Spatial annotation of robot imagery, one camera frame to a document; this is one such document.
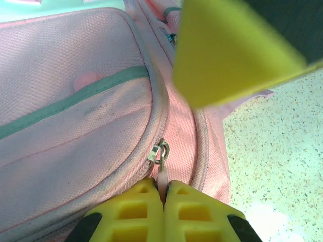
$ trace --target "yellow object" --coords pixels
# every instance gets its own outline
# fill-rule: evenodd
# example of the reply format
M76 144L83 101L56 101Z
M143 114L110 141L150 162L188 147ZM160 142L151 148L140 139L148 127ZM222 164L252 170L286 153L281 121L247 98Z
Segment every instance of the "yellow object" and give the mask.
M173 79L191 106L222 104L312 69L244 1L184 0Z
M178 181L145 179L90 210L65 242L258 242L240 211Z

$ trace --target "speckled floor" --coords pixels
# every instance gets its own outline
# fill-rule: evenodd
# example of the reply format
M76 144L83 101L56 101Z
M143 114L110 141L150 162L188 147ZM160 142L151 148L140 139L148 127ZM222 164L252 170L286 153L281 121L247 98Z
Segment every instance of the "speckled floor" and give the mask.
M263 242L323 241L323 70L224 121L232 206Z

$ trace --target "pink backpack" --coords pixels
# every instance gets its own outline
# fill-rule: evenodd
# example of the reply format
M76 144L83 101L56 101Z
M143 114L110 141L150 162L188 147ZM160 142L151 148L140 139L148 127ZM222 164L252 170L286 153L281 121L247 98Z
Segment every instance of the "pink backpack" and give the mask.
M180 8L125 6L0 24L0 241L63 241L156 176L161 138L169 180L229 203L222 120L244 100L191 110L171 79Z

